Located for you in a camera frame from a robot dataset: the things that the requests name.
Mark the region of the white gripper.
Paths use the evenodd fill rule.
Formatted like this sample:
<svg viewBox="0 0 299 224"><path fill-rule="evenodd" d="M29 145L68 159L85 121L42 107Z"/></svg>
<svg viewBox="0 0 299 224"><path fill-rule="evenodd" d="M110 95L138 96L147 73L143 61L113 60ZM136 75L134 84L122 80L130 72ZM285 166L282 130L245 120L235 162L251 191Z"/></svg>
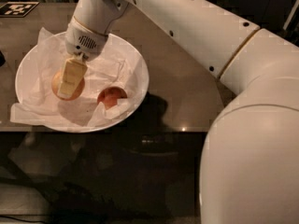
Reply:
<svg viewBox="0 0 299 224"><path fill-rule="evenodd" d="M65 33L66 51L74 55L68 58L61 71L58 94L69 98L87 72L85 60L97 58L106 42L107 35L99 35L85 28L75 18L69 22Z"/></svg>

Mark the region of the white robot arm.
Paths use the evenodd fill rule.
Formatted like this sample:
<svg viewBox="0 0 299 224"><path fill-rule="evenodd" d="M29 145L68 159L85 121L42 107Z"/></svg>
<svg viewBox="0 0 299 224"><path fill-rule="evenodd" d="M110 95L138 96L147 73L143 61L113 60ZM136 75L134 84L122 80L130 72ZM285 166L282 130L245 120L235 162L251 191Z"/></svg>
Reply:
<svg viewBox="0 0 299 224"><path fill-rule="evenodd" d="M235 94L202 151L202 224L299 224L299 48L206 0L78 0L68 52L97 56L128 5Z"/></svg>

